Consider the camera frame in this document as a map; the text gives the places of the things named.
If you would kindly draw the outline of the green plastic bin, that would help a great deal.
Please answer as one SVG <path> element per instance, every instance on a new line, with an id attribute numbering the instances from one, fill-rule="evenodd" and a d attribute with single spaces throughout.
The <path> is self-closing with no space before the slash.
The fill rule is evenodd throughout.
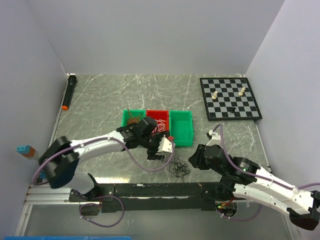
<path id="1" fill-rule="evenodd" d="M 169 111 L 170 135 L 177 147 L 191 147 L 194 140 L 193 115 L 191 111 Z"/>
<path id="2" fill-rule="evenodd" d="M 125 127 L 128 124 L 138 123 L 146 116 L 144 109 L 124 109 L 122 114 L 121 126 Z"/>

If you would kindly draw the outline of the red plastic bin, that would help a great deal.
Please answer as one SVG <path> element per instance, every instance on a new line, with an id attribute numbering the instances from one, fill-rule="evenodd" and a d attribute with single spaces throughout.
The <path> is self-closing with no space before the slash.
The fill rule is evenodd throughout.
<path id="1" fill-rule="evenodd" d="M 157 126 L 152 134 L 170 131 L 170 118 L 168 110 L 146 110 L 146 116 L 153 118 Z"/>

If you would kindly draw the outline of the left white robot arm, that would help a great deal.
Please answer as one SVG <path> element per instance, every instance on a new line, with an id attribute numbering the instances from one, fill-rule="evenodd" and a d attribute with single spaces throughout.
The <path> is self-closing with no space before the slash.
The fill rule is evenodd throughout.
<path id="1" fill-rule="evenodd" d="M 146 116 L 139 122 L 97 137 L 82 140 L 68 140 L 65 136 L 57 138 L 38 160 L 39 167 L 31 182 L 36 184 L 38 175 L 44 172 L 52 189 L 68 187 L 87 201 L 93 201 L 99 195 L 98 184 L 91 174 L 78 171 L 78 164 L 109 153 L 129 152 L 137 147 L 147 150 L 148 160 L 162 160 L 164 153 L 174 151 L 169 133 L 159 132 L 157 122 Z"/>

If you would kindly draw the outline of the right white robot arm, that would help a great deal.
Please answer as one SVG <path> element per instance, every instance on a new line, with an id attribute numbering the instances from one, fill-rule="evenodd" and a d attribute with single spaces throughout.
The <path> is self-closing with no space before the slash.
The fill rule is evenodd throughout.
<path id="1" fill-rule="evenodd" d="M 226 202 L 245 199 L 272 208 L 289 217 L 291 223 L 313 231 L 320 223 L 320 193 L 299 189 L 245 157 L 232 157 L 219 145 L 198 145 L 188 159 L 193 168 L 213 170 L 221 175 L 206 199 Z"/>

